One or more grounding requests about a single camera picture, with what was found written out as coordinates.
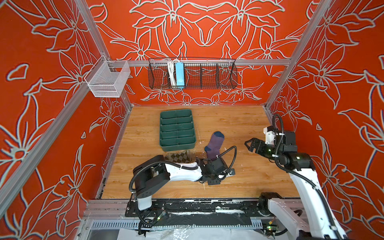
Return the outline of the purple teal yellow sock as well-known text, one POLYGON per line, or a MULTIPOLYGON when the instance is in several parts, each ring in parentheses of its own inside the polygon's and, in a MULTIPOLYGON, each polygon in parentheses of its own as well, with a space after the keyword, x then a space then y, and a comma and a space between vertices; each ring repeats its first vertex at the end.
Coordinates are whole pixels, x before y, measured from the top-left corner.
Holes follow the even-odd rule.
POLYGON ((224 143, 225 136, 222 132, 216 131, 212 134, 211 139, 207 146, 205 146, 205 152, 209 160, 214 160, 220 155, 220 149, 224 143))

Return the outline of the olive argyle patterned sock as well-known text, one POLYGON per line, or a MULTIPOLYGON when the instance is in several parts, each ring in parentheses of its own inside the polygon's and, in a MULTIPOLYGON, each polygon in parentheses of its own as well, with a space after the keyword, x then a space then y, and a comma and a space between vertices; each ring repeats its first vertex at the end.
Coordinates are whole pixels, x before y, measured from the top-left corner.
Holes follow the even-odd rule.
POLYGON ((164 159, 168 162, 181 164, 189 164, 195 162, 190 150, 184 150, 177 153, 168 153, 164 156, 164 159))

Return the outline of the green divided organizer tray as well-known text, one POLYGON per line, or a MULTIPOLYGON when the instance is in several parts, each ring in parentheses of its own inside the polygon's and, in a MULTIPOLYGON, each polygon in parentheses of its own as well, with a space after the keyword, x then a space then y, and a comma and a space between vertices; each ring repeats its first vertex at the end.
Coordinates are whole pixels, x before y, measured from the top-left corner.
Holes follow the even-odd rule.
POLYGON ((159 137, 159 144, 164 152, 194 149, 197 139, 192 110, 161 112, 159 137))

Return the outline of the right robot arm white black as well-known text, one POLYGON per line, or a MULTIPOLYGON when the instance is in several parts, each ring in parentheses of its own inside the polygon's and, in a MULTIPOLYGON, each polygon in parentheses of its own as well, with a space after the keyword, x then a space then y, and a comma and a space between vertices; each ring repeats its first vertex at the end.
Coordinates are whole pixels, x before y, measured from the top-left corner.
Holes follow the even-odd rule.
POLYGON ((304 208, 294 211, 277 193, 261 193, 259 213, 276 217, 284 226, 282 231, 265 227, 263 235, 272 238, 287 235, 290 240, 348 239, 321 189, 314 161, 308 154, 298 152, 296 135, 285 131, 279 114, 274 114, 272 121, 272 125, 264 129, 264 141, 252 138, 245 146, 289 174, 304 208))

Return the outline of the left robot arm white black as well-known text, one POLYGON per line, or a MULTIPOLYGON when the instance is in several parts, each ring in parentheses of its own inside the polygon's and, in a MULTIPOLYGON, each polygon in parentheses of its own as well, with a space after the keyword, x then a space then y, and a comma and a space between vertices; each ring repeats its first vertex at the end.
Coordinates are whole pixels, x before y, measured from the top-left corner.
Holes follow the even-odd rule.
POLYGON ((152 196, 169 182, 190 181, 209 186, 219 185, 229 176, 235 175, 233 165, 237 147, 232 146, 213 159, 197 158, 193 163, 174 163, 157 155, 133 170, 129 191, 134 198, 136 212, 141 224, 154 226, 160 216, 152 209, 152 196))

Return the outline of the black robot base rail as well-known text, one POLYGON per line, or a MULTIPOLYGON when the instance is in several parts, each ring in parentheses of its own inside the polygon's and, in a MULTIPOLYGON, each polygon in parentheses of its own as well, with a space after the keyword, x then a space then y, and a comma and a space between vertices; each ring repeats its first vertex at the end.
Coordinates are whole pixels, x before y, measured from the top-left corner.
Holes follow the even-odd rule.
POLYGON ((153 199, 152 206, 139 212, 129 201, 125 217, 159 217, 156 227, 247 227, 262 228, 276 217, 259 209, 257 199, 153 199))

